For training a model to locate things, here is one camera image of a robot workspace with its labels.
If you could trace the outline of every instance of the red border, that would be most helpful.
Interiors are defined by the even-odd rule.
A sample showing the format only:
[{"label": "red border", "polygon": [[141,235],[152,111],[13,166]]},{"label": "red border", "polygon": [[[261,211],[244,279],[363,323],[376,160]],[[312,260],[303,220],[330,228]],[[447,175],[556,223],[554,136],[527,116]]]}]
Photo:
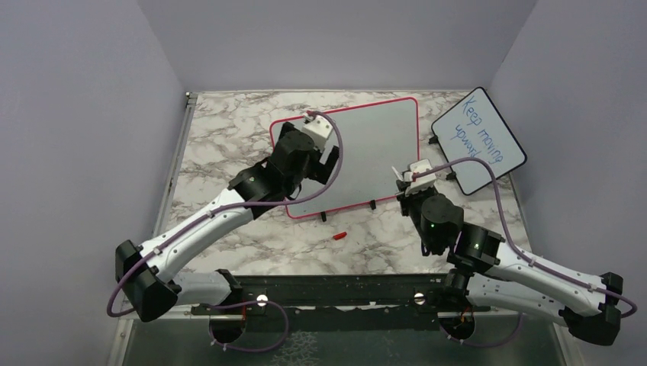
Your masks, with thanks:
[{"label": "red border", "polygon": [[[389,99],[387,101],[376,101],[375,103],[361,104],[361,105],[356,105],[354,107],[333,109],[332,111],[326,111],[325,113],[333,114],[333,113],[336,113],[336,112],[350,111],[352,109],[357,109],[357,108],[371,107],[371,106],[374,106],[374,105],[387,104],[387,103],[393,103],[395,101],[406,101],[406,100],[412,100],[416,104],[416,144],[417,144],[417,147],[418,147],[418,160],[420,160],[420,121],[419,121],[420,115],[418,114],[418,100],[416,98],[414,98],[414,97],[403,97],[403,98],[397,98],[397,99]],[[272,127],[275,124],[280,124],[280,123],[283,123],[283,122],[289,122],[290,120],[298,120],[298,119],[301,119],[301,118],[303,118],[303,116],[283,118],[281,120],[275,120],[274,122],[272,122],[269,125],[269,138],[270,138],[270,143],[272,144],[273,149],[274,149],[274,136],[272,135]],[[391,199],[391,198],[394,198],[394,197],[395,196],[379,198],[379,199],[375,200],[375,202],[388,200],[388,199]],[[348,206],[333,208],[333,209],[330,209],[330,210],[327,210],[327,211],[324,211],[324,212],[328,213],[328,212],[334,212],[334,211],[338,211],[338,210],[344,210],[346,208],[362,206],[363,204],[368,204],[368,201],[367,202],[360,202],[358,204],[350,204]],[[291,219],[303,219],[305,217],[317,216],[319,214],[319,213],[308,213],[308,214],[303,215],[303,216],[292,216],[290,214],[290,211],[288,210],[288,206],[285,207],[285,212],[288,214],[288,217],[290,217]]]}]

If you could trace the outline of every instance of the marker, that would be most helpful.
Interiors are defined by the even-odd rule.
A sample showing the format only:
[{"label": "marker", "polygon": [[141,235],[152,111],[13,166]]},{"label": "marker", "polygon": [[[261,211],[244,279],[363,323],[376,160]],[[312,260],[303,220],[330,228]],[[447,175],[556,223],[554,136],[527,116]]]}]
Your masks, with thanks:
[{"label": "marker", "polygon": [[346,235],[348,235],[348,234],[344,231],[343,233],[333,235],[333,239],[335,239],[335,240],[343,239],[343,238],[346,237]]}]

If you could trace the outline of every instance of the screw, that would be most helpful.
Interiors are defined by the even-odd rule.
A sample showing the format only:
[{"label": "screw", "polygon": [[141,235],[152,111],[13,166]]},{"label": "screw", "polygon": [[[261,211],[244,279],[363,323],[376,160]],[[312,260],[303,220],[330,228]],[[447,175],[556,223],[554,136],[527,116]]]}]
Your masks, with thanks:
[{"label": "screw", "polygon": [[422,305],[422,304],[424,304],[424,300],[425,300],[424,295],[422,293],[419,292],[419,293],[414,295],[414,303],[416,303],[418,305]]}]

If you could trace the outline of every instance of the black metal bar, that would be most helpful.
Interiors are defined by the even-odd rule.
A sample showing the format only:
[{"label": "black metal bar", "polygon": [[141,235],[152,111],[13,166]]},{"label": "black metal bar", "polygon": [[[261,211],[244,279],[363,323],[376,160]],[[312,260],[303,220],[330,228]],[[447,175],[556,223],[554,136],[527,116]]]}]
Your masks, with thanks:
[{"label": "black metal bar", "polygon": [[[284,307],[290,330],[312,332],[415,329],[438,330],[438,312],[464,310],[462,301],[444,294],[447,274],[364,274],[324,276],[237,276],[243,300],[260,294]],[[422,299],[414,301],[416,294]],[[368,309],[352,309],[376,305]],[[475,311],[489,310],[479,308]],[[231,310],[228,313],[242,313]],[[193,307],[194,315],[222,313]],[[246,331],[281,332],[284,320],[274,307],[245,309]]]}]

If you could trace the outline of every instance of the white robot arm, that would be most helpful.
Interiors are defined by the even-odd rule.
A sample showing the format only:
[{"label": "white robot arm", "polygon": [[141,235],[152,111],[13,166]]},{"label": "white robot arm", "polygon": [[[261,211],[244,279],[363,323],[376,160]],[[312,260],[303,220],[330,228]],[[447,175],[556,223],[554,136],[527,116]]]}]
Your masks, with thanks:
[{"label": "white robot arm", "polygon": [[621,313],[616,305],[623,279],[619,275],[573,271],[508,245],[484,227],[464,222],[463,209],[434,188],[436,177],[431,171],[428,160],[410,164],[406,172],[397,174],[397,197],[402,214],[411,218],[420,234],[423,255],[448,251],[447,261],[455,265],[447,278],[448,296],[472,307],[533,313],[567,326],[571,334],[587,342],[613,343],[620,330]]}]

